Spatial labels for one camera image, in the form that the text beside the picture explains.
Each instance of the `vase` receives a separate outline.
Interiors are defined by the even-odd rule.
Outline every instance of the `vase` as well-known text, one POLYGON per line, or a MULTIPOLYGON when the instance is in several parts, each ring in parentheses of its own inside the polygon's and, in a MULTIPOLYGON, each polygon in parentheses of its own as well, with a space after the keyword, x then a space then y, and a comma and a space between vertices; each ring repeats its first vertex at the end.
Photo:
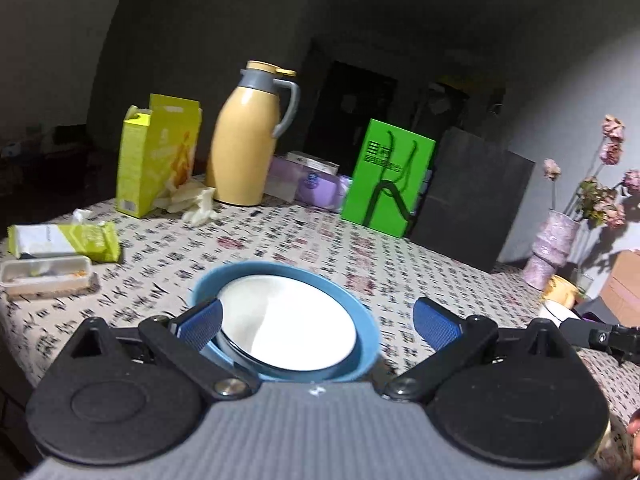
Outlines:
POLYGON ((531 247, 533 256, 522 271, 526 283, 537 290, 545 288, 556 269, 566 263, 578 227, 580 223, 567 215, 552 209, 549 211, 531 247))

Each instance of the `clear plastic tray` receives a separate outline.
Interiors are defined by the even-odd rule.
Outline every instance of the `clear plastic tray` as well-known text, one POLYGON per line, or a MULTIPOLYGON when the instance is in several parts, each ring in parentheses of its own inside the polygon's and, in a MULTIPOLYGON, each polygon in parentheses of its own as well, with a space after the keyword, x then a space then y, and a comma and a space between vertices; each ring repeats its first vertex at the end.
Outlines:
POLYGON ((86 256, 9 260, 0 266, 0 288, 8 296, 73 292, 89 287, 92 273, 86 256))

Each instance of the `blue bowl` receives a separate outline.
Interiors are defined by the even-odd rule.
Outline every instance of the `blue bowl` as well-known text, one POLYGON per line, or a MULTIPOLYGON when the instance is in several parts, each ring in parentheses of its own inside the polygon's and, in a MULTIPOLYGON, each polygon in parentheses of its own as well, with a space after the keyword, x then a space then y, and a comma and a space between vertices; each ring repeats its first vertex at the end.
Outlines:
POLYGON ((346 290, 308 270, 265 261, 227 264, 210 270, 198 281, 191 295, 191 305, 196 305, 207 298, 216 296, 227 283, 252 274, 271 274, 273 276, 292 278, 314 286, 334 298, 347 311, 355 325, 356 344, 351 354, 340 363, 322 370, 309 372, 285 370, 271 367, 242 352, 226 339, 222 331, 202 349, 201 354, 214 362, 219 359, 227 363, 236 362, 256 372, 264 381, 294 381, 300 383, 350 382, 356 381, 371 370, 380 351, 380 332, 371 314, 346 290))

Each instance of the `thermos lid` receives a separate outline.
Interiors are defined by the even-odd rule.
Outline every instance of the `thermos lid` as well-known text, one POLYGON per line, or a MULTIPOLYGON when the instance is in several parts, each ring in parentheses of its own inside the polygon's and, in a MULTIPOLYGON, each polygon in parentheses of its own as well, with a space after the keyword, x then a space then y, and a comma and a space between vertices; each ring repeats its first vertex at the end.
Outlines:
POLYGON ((295 70, 285 70, 284 68, 280 68, 279 66, 275 66, 270 63, 264 63, 262 61, 247 61, 246 67, 256 70, 264 70, 265 72, 269 72, 272 74, 288 75, 290 77, 296 76, 295 70))

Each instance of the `yellow cup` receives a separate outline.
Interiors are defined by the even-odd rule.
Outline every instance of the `yellow cup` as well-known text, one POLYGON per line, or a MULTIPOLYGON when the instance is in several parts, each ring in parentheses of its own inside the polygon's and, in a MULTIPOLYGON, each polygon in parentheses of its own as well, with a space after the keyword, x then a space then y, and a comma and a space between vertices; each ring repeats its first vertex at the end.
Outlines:
POLYGON ((553 275, 542 292, 542 300, 552 300, 567 308, 573 308, 578 288, 566 279, 553 275))

